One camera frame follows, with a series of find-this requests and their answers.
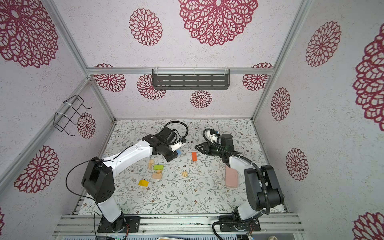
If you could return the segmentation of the red-orange wooden block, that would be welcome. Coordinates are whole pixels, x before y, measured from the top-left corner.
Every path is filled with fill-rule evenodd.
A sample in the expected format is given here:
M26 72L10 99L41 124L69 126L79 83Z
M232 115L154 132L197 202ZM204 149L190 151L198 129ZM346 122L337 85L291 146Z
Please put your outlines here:
M198 155L196 152L192 152L192 161L197 162L198 161Z

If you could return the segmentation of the lime green wooden block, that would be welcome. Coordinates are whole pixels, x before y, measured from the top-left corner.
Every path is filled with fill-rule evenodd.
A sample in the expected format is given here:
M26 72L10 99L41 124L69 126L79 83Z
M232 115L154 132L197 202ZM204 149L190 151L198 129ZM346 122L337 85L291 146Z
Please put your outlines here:
M163 170L164 169L164 165L154 165L154 170Z

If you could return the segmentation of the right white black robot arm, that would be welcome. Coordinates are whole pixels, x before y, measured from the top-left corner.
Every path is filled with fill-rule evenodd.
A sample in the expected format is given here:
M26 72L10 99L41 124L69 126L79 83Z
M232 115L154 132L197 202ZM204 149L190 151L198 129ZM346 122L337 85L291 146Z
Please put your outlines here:
M269 215L272 208L284 203L284 196L272 166L259 167L236 151L233 136L230 134L220 135L213 129L205 129L203 138L205 142L196 145L196 150L207 156L220 157L228 168L244 177L247 200L232 212L234 221Z

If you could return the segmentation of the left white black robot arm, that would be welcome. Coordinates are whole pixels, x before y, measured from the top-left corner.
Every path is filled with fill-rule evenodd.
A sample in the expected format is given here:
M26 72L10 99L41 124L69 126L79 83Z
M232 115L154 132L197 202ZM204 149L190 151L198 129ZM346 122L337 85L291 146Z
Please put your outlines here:
M155 135L147 135L104 160L95 157L88 161L82 186L99 206L104 220L110 224L123 225L125 216L113 196L115 177L136 162L153 155L162 155L167 162L178 157L177 150L186 143L186 137L177 139L175 129L163 127Z

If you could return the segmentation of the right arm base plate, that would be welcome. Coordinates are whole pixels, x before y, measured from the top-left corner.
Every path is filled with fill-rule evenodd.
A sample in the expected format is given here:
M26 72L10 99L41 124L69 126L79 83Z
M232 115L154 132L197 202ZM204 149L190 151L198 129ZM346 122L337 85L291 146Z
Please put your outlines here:
M221 232L259 232L261 230L259 219L251 219L244 223L235 223L231 216L219 216L219 221L228 222L220 223Z

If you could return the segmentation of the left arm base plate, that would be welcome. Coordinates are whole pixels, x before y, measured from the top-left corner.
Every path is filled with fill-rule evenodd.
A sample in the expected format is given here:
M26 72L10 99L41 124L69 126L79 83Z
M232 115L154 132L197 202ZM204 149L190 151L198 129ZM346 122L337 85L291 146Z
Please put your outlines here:
M105 217L101 218L97 233L137 233L139 231L141 217L121 215L116 221L110 223Z

